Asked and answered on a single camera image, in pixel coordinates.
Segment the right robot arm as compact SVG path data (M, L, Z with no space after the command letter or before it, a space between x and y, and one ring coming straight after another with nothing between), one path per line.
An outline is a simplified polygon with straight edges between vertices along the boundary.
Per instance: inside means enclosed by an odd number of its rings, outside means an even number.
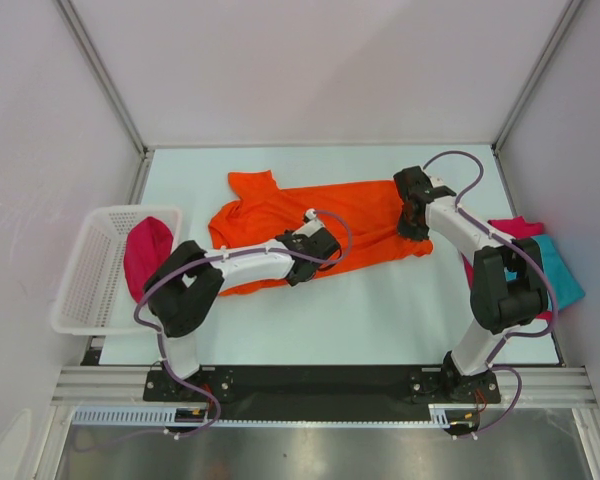
M427 240L436 232L471 262L473 320L446 354L441 376L443 393L464 401L507 340L548 310L541 250L534 239L516 239L473 216L452 189L419 166L405 168L393 179L402 201L398 234Z

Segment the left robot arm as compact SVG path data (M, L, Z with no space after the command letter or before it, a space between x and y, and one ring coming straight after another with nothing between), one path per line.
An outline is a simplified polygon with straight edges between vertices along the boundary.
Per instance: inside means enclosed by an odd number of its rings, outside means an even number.
M171 369L167 389L182 400L199 392L195 331L221 293L265 280L295 286L343 259L318 218L257 245L205 250L193 240L181 243L145 283L134 311L137 323L156 331L159 360Z

